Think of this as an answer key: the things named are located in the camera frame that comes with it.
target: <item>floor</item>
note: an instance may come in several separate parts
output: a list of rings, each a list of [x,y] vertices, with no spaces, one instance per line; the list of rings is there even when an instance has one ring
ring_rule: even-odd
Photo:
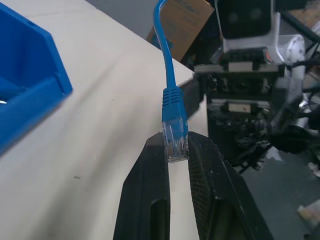
[[[86,0],[138,36],[146,39],[158,0]]]
[[[307,167],[306,154],[279,153],[261,171],[249,169],[243,177],[275,240],[302,240],[310,230],[297,213],[320,199],[320,178]]]

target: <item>white table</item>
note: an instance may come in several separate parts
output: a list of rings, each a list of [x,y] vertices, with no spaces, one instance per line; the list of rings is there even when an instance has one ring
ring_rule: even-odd
[[[0,239],[111,240],[123,182],[161,131],[162,53],[84,0],[2,3],[52,34],[74,91],[1,156]],[[207,135],[205,104],[189,130]],[[172,240],[198,237],[187,167],[169,166]]]

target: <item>blue plastic bin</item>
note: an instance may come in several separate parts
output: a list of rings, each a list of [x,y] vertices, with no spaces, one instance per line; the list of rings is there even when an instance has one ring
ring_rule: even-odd
[[[71,92],[51,34],[0,3],[0,154]]]

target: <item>ethernet cable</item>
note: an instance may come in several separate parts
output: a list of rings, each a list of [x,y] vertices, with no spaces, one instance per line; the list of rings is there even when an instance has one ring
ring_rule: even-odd
[[[176,86],[174,65],[160,21],[160,11],[167,0],[159,0],[153,11],[154,30],[159,41],[166,71],[166,88],[162,97],[162,136],[169,163],[189,159],[188,122],[182,91]]]

